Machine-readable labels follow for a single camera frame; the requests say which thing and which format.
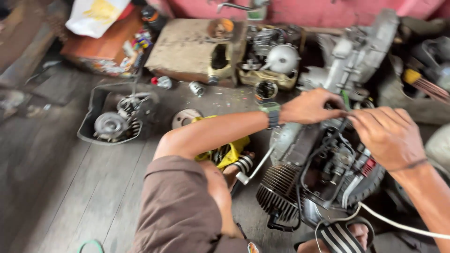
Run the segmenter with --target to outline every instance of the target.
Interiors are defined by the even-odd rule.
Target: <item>red wall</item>
[[[147,0],[151,4],[168,4],[177,18],[245,19],[245,11],[230,7],[216,8],[221,0]],[[314,27],[348,27],[359,17],[359,25],[370,25],[382,8],[397,10],[400,16],[428,18],[445,0],[271,0],[268,23],[289,23]],[[230,2],[247,6],[249,0]]]

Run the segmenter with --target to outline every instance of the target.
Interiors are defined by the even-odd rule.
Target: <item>black watch strap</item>
[[[269,114],[267,114],[267,116],[269,116],[269,127],[267,128],[268,130],[272,130],[277,128],[278,125],[278,119],[279,119],[279,111],[270,111]]]

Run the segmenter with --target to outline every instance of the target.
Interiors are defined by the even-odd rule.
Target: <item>bracelet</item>
[[[422,160],[418,160],[417,162],[414,162],[404,168],[401,169],[396,169],[396,170],[390,170],[389,172],[397,172],[397,171],[403,171],[403,170],[411,170],[414,169],[417,165],[420,165],[422,163],[427,163],[428,162],[428,158],[422,159]]]

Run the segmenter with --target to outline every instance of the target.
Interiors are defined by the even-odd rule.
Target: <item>sandal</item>
[[[248,154],[246,154],[246,155],[240,154],[239,159],[230,165],[235,165],[236,167],[238,167],[238,169],[240,171],[242,171],[242,173],[249,176],[249,175],[251,175],[251,172],[253,171],[252,170],[253,169],[253,160],[254,160],[254,158],[252,158]],[[236,193],[237,189],[241,185],[242,185],[242,183],[239,180],[234,184],[233,189],[231,190],[231,196],[233,196]]]
[[[361,223],[369,229],[367,238],[367,248],[370,248],[374,242],[375,232],[368,220],[363,217],[355,217],[349,221],[338,221],[328,226],[320,225],[317,229],[317,239],[322,239],[331,253],[364,253],[365,250],[358,240],[351,234],[348,227],[353,224]],[[300,242],[294,245],[297,252],[298,246],[309,240],[315,240],[315,232],[306,233],[300,236]]]

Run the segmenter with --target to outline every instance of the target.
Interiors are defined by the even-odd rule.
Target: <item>wooden floor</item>
[[[72,253],[92,239],[103,244],[105,253],[126,252],[139,214],[145,169],[174,113],[196,108],[207,116],[257,108],[248,88],[208,87],[202,98],[186,84],[158,90],[164,113],[153,136],[99,146],[76,138],[91,88],[86,85],[70,104],[52,106],[44,116],[13,117],[0,126],[0,252]],[[251,136],[257,159],[267,151],[269,136],[268,131]],[[282,233],[266,227],[268,217],[255,198],[261,175],[234,198],[235,221],[264,252],[293,253],[296,238],[311,229],[302,226],[296,233]],[[377,251],[412,252],[392,238],[377,238]],[[87,247],[83,252],[97,251]],[[423,252],[432,251],[427,247]]]

